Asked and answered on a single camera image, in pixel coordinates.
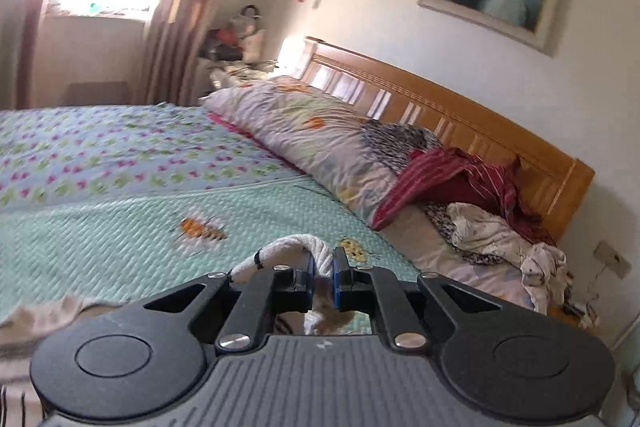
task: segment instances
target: wooden headboard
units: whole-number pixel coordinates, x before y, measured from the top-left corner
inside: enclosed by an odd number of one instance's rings
[[[444,145],[477,154],[486,163],[508,164],[519,156],[522,197],[543,216],[556,240],[593,179],[593,169],[505,117],[374,58],[307,38],[296,76],[382,122],[427,127]]]

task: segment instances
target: floral pillow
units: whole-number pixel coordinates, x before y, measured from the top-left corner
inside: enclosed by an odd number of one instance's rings
[[[369,118],[293,78],[222,89],[204,105],[311,174],[367,224],[396,181],[362,139]]]

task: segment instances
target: floral bedsheet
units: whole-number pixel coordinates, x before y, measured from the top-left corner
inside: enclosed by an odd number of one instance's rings
[[[300,175],[200,107],[0,112],[0,212]]]

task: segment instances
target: wall outlet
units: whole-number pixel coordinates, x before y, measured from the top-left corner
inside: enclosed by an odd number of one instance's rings
[[[593,255],[598,261],[606,264],[619,279],[624,279],[631,272],[629,261],[615,251],[607,241],[600,241]]]

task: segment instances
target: red cloth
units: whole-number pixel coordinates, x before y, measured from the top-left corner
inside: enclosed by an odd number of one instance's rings
[[[414,157],[398,176],[376,211],[372,227],[381,230],[396,214],[416,200],[438,203],[471,203],[503,217],[510,227],[531,243],[555,245],[553,238],[540,225],[520,200],[513,180],[520,159],[508,167],[485,165],[476,155],[468,155],[456,147],[431,149]]]

